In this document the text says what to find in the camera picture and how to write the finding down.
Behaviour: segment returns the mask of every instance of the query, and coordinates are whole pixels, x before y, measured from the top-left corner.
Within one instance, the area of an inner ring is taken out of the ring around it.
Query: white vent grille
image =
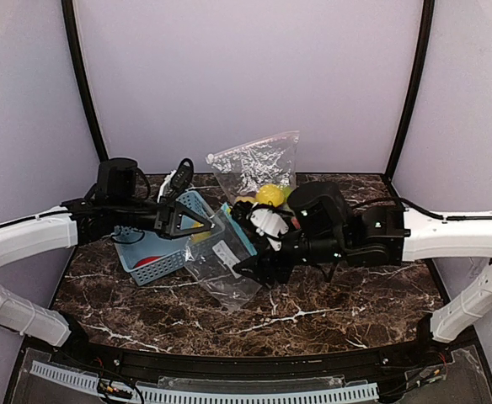
[[[30,373],[70,387],[92,396],[97,396],[98,378],[91,374],[58,368],[52,364],[34,361]],[[379,398],[377,383],[355,385],[322,391],[281,394],[213,394],[188,391],[170,391],[158,388],[138,386],[146,404],[347,404],[373,401]],[[139,396],[134,393],[131,400],[114,398],[117,401],[139,403]]]

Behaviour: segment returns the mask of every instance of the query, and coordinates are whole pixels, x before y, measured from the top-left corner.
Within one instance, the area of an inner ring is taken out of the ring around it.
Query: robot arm
[[[335,183],[307,183],[287,201],[290,212],[237,202],[233,218],[245,229],[269,238],[272,247],[234,270],[261,284],[288,281],[295,265],[337,263],[350,266],[400,265],[426,258],[492,258],[492,211],[429,212],[408,203],[373,206],[353,213]],[[424,345],[449,343],[492,309],[492,259],[474,282],[452,302],[420,322]]]
[[[147,187],[147,198],[134,196],[139,174],[144,177],[136,162],[111,159],[100,164],[98,182],[85,198],[0,224],[0,268],[45,251],[95,242],[111,235],[116,226],[155,231],[164,238],[184,237],[211,229],[207,219],[175,201],[191,181],[191,161],[184,160],[171,178],[165,203],[149,200],[150,187]],[[201,226],[181,230],[184,215]],[[62,346],[76,328],[72,319],[39,307],[1,285],[0,325],[53,346]]]

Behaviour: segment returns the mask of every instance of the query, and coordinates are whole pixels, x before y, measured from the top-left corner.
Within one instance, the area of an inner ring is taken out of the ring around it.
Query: clear plastic bag
[[[295,155],[299,132],[285,132],[241,146],[209,154],[218,183],[233,204],[238,196],[254,197],[259,189],[273,183],[281,189],[294,189]]]
[[[260,288],[233,271],[233,265],[256,253],[242,230],[233,226],[225,204],[211,220],[210,232],[192,236],[184,250],[184,266],[199,285],[230,311],[240,309]]]

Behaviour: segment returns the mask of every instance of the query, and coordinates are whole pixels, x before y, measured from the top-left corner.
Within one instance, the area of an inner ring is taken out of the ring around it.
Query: white label
[[[214,246],[212,246],[212,251],[223,261],[224,265],[229,268],[233,276],[238,279],[241,275],[237,274],[233,271],[233,266],[237,263],[240,263],[240,260],[237,258],[231,248],[229,248],[223,240],[217,242]]]

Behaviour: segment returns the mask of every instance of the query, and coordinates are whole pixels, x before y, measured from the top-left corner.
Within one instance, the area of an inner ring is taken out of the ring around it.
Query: red object in basket
[[[142,265],[146,265],[148,263],[153,263],[157,259],[160,259],[161,257],[146,257],[142,259],[140,262],[138,262],[136,265],[134,265],[134,268],[141,267]]]

